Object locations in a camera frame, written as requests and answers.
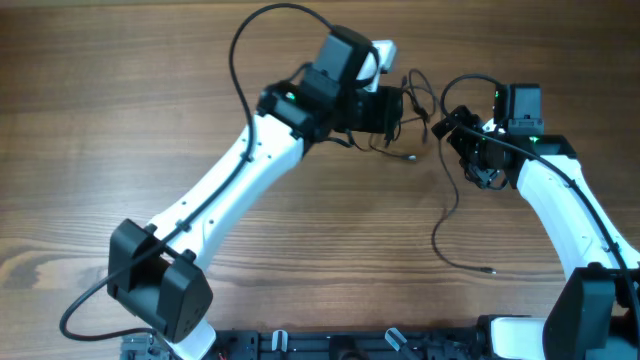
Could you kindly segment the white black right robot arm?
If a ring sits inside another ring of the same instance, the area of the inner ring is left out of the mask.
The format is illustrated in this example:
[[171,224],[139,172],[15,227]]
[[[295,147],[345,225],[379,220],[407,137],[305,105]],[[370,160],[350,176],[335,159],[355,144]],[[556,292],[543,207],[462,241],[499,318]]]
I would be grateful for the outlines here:
[[432,132],[460,157],[466,179],[492,189],[498,175],[543,225],[566,283],[544,318],[488,315],[478,320],[488,359],[636,359],[639,356],[639,252],[586,183],[562,135],[544,131],[536,84],[496,83],[493,116],[444,109]]

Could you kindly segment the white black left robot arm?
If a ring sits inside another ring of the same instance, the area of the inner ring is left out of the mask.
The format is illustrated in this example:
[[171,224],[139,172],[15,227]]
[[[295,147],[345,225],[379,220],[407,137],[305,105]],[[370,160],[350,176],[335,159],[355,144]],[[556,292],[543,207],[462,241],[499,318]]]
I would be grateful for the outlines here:
[[328,34],[302,79],[267,86],[231,148],[196,185],[140,226],[125,220],[110,237],[108,294],[143,320],[179,359],[203,359],[216,330],[205,272],[227,233],[259,197],[331,132],[392,136],[399,88],[382,86],[397,54],[343,26]]

